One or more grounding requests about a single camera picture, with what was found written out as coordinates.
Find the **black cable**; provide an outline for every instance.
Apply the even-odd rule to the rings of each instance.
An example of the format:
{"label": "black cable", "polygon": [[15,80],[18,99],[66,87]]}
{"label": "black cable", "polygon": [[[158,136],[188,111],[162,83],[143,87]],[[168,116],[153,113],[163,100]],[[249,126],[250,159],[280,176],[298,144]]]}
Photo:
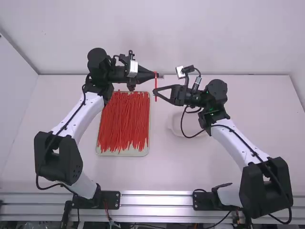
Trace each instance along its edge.
{"label": "black cable", "polygon": [[78,221],[78,225],[80,224],[80,209],[77,208],[77,221]]}
{"label": "black cable", "polygon": [[198,74],[199,74],[198,77],[201,77],[201,72],[198,70],[198,68],[194,68],[194,69],[198,72]]}
{"label": "black cable", "polygon": [[196,191],[207,192],[207,191],[205,191],[205,190],[204,190],[204,189],[202,189],[202,188],[198,188],[198,189],[195,189],[195,190],[193,191],[193,194],[194,194]]}
{"label": "black cable", "polygon": [[285,194],[285,191],[282,187],[282,185],[280,184],[280,182],[278,181],[278,179],[276,178],[276,176],[274,175],[274,173],[271,171],[271,169],[264,163],[264,161],[260,158],[260,156],[258,155],[257,152],[255,152],[232,128],[226,126],[226,125],[219,125],[219,124],[216,124],[216,125],[212,125],[211,127],[213,126],[221,126],[221,127],[224,127],[224,128],[227,128],[230,132],[233,132],[238,138],[239,140],[242,141],[242,143],[244,143],[244,145],[251,151],[251,153],[257,157],[257,159],[262,162],[262,165],[268,170],[272,180],[277,184],[277,186],[279,187],[280,191],[281,191],[281,194],[284,196],[285,200],[287,201],[288,203],[288,212],[289,212],[289,218],[286,222],[284,221],[281,221],[280,219],[278,219],[277,217],[271,215],[271,214],[268,214],[270,217],[272,217],[273,219],[275,219],[276,221],[282,223],[282,224],[289,224],[292,220],[292,211],[291,211],[291,207],[289,206],[289,200],[288,200],[288,197],[286,196]]}
{"label": "black cable", "polygon": [[185,133],[184,133],[184,131],[183,131],[183,128],[182,128],[182,121],[183,121],[183,117],[184,117],[184,114],[186,113],[186,109],[187,109],[187,108],[188,108],[188,106],[185,107],[185,109],[184,109],[184,111],[183,111],[183,113],[182,113],[181,121],[180,121],[180,129],[181,129],[181,132],[182,132],[182,134],[183,134],[184,137],[186,137],[186,138],[193,138],[193,137],[198,136],[199,134],[201,134],[201,133],[202,133],[203,131],[205,131],[205,130],[203,129],[203,130],[199,131],[198,133],[196,133],[196,134],[193,135],[193,136],[186,136],[186,135],[185,135]]}
{"label": "black cable", "polygon": [[[70,119],[62,126],[62,128],[55,134],[55,136],[52,138],[52,140],[49,142],[48,146],[46,147],[46,152],[49,151],[51,145],[53,144],[56,136],[58,136],[64,129],[67,128],[68,124],[71,122],[71,120],[75,117],[75,115],[79,112],[79,110],[82,108],[82,106],[85,106],[86,105],[86,93],[85,93],[85,84],[81,87],[81,90],[82,90],[82,93],[83,93],[83,96],[84,96],[84,99],[83,99],[83,102],[81,103],[81,105],[77,108],[77,110],[72,114],[72,116],[70,117]],[[61,187],[64,187],[65,189],[67,189],[69,192],[73,193],[74,195],[77,196],[77,193],[73,192],[72,190],[70,190],[66,185],[62,184],[62,183],[58,183],[58,184],[54,184],[54,185],[51,185],[51,186],[48,186],[48,187],[40,187],[39,186],[39,172],[40,172],[40,169],[42,167],[42,163],[40,164],[39,168],[38,168],[38,172],[36,173],[36,187],[39,189],[39,190],[47,190],[47,189],[50,189],[52,187],[55,187],[55,186],[61,186]]]}
{"label": "black cable", "polygon": [[201,108],[199,108],[198,110],[195,111],[185,111],[187,114],[194,114],[194,113],[198,113],[201,111]]}
{"label": "black cable", "polygon": [[215,223],[212,226],[209,226],[207,228],[202,228],[202,229],[210,229],[210,228],[216,227],[218,224],[221,224],[228,217],[228,215],[230,213],[231,213],[231,211],[229,211],[218,223]]}

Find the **white wall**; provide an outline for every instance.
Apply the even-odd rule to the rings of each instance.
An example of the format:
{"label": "white wall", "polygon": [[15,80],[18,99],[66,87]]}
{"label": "white wall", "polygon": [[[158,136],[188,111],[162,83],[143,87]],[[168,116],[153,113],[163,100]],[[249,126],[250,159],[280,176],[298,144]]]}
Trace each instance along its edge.
{"label": "white wall", "polygon": [[0,174],[25,114],[37,77],[35,71],[1,35]]}
{"label": "white wall", "polygon": [[304,0],[0,0],[0,25],[41,73],[86,73],[87,52],[133,49],[164,73],[288,73],[305,106]]}

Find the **black mounting bracket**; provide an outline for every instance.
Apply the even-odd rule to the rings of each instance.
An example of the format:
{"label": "black mounting bracket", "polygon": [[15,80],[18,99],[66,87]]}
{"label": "black mounting bracket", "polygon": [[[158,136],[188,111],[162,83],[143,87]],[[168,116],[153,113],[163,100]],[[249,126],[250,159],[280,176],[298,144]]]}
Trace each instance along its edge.
{"label": "black mounting bracket", "polygon": [[84,197],[74,195],[71,208],[77,209],[106,209],[105,203],[109,210],[118,210],[120,208],[121,193],[119,191],[100,191],[100,202],[94,204]]}
{"label": "black mounting bracket", "polygon": [[219,205],[219,199],[213,192],[193,192],[195,211],[235,211],[236,206]]}
{"label": "black mounting bracket", "polygon": [[69,221],[69,214],[72,209],[109,209],[118,210],[120,208],[121,193],[119,191],[101,191],[98,185],[97,191],[92,199],[86,199],[73,195],[72,200],[65,203],[64,212],[61,219],[61,229],[66,229]]}

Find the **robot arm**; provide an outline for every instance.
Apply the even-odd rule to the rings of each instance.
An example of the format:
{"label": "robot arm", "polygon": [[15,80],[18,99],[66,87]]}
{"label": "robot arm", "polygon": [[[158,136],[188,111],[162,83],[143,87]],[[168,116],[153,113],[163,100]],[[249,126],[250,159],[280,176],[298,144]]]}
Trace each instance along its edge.
{"label": "robot arm", "polygon": [[[124,66],[116,66],[116,57]],[[111,58],[105,50],[95,48],[88,53],[88,74],[82,87],[82,95],[69,114],[50,132],[39,132],[34,139],[36,185],[38,177],[59,181],[79,197],[92,200],[91,207],[100,203],[101,188],[83,172],[78,150],[81,136],[93,118],[103,110],[113,93],[112,83],[126,83],[130,91],[137,84],[159,77],[134,60],[134,54]]]}
{"label": "robot arm", "polygon": [[[185,84],[156,88],[153,94],[176,106],[201,108],[198,112],[199,125],[223,145],[242,170],[239,186],[233,186],[232,183],[219,185],[212,189],[213,195],[207,195],[207,198],[211,198],[214,209],[225,209],[224,206],[229,205],[238,206],[254,219],[285,208],[291,213],[293,197],[287,163],[280,157],[271,158],[236,128],[224,108],[227,101],[225,82],[215,79],[210,81],[204,90],[198,90],[201,75],[197,70],[199,76],[192,89],[188,88],[188,73],[194,70],[197,69],[193,65],[177,67],[178,79],[185,79]],[[171,89],[170,98],[159,93],[167,89]]]}

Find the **bundle of red cable ties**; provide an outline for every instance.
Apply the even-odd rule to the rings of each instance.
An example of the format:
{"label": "bundle of red cable ties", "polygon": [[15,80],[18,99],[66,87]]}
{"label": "bundle of red cable ties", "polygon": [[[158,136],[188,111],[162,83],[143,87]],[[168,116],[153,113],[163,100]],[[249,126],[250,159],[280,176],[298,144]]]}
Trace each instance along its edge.
{"label": "bundle of red cable ties", "polygon": [[150,98],[148,92],[114,92],[102,111],[98,147],[101,152],[148,147]]}

